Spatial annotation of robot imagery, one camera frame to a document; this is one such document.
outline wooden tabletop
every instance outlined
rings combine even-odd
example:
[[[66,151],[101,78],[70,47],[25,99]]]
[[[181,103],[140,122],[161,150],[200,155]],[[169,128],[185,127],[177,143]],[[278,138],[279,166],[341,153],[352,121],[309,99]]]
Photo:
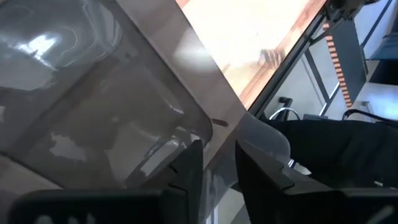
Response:
[[[326,0],[177,0],[248,109]],[[264,56],[261,52],[273,55]]]

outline gray plastic lid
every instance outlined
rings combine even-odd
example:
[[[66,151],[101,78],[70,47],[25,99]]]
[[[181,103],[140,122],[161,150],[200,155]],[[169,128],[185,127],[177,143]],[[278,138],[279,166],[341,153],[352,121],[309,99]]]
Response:
[[[0,152],[61,187],[136,187],[211,138],[209,118],[110,2],[0,4]]]

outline white wall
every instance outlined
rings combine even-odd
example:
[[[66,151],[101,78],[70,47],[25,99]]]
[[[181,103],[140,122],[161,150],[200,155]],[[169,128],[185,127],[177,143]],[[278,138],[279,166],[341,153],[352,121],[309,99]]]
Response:
[[[359,44],[362,44],[366,36],[372,29],[372,26],[379,17],[381,11],[384,9],[389,0],[381,0],[374,4],[364,6],[361,11],[356,15],[354,21],[356,31],[358,33]]]
[[[380,15],[382,8],[386,5],[388,0],[382,0],[369,6],[365,6],[355,17],[355,25],[358,33],[358,40],[361,44],[370,28],[373,26],[377,17]],[[372,54],[379,48],[383,37],[390,33],[392,24],[397,14],[397,0],[392,0],[386,13],[383,15],[371,38],[364,46],[364,53],[366,58],[370,58]]]

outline black metal frame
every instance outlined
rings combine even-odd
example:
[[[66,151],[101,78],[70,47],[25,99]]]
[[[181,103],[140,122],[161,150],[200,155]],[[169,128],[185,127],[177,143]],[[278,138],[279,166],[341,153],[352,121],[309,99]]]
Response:
[[[321,94],[323,96],[323,99],[325,100],[325,102],[327,102],[329,100],[329,94],[326,90],[325,85],[323,84],[322,81],[322,77],[318,71],[317,66],[315,65],[315,61],[313,60],[312,54],[310,52],[310,50],[306,50],[304,53],[305,58],[307,59],[307,62],[311,68],[312,74],[315,78],[315,81],[317,82],[317,85],[319,86],[319,89],[321,91]]]

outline black fabric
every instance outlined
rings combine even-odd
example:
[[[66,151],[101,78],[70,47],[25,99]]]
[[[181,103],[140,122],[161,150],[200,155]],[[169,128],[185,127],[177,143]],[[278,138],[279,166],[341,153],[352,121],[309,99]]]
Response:
[[[290,142],[292,159],[330,187],[398,187],[398,130],[382,123],[268,122]]]

